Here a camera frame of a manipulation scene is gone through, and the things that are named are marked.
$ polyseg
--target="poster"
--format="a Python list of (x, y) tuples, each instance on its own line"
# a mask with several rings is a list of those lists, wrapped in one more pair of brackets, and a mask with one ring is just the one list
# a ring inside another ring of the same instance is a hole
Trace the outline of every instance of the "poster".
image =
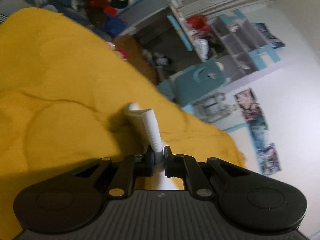
[(261, 34), (269, 41), (273, 49), (284, 48), (286, 45), (276, 36), (272, 35), (264, 23), (253, 23)]
[(276, 146), (269, 135), (269, 127), (260, 104), (248, 88), (235, 95), (241, 115), (249, 126), (257, 160), (262, 174), (272, 175), (281, 170)]

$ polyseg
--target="red object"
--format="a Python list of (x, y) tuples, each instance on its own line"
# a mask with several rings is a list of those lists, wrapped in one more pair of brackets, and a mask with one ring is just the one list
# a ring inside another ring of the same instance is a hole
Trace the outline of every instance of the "red object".
[(128, 59), (129, 55), (124, 49), (117, 49), (117, 51), (119, 51), (122, 54), (124, 60)]
[(110, 2), (108, 0), (90, 0), (88, 5), (91, 7), (103, 8), (104, 13), (108, 13), (113, 17), (115, 17), (118, 12), (117, 9), (110, 6)]
[(187, 23), (197, 30), (197, 34), (201, 35), (201, 38), (207, 36), (210, 31), (210, 26), (207, 24), (207, 17), (205, 15), (196, 15), (187, 19)]

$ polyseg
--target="screw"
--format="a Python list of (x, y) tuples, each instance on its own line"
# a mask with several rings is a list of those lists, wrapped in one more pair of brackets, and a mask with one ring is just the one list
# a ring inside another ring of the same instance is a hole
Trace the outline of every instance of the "screw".
[(212, 191), (207, 188), (201, 188), (197, 190), (197, 195), (200, 197), (210, 197), (212, 195)]
[(124, 190), (120, 188), (113, 188), (109, 190), (109, 195), (113, 197), (121, 197), (124, 195)]

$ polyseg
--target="star cutout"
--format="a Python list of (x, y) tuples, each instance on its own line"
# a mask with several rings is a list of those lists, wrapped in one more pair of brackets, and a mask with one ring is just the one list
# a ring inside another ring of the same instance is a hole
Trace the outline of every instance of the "star cutout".
[(216, 78), (216, 73), (209, 73), (208, 77), (210, 77), (211, 79), (215, 79)]

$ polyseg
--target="yellow blanket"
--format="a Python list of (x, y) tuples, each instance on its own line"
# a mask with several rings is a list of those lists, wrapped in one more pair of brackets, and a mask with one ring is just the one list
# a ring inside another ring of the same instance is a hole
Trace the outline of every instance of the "yellow blanket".
[(174, 154), (243, 166), (231, 138), (167, 101), (105, 42), (61, 14), (23, 9), (0, 26), (0, 239), (20, 231), (12, 203), (26, 186), (101, 157), (141, 153), (124, 118), (153, 108)]

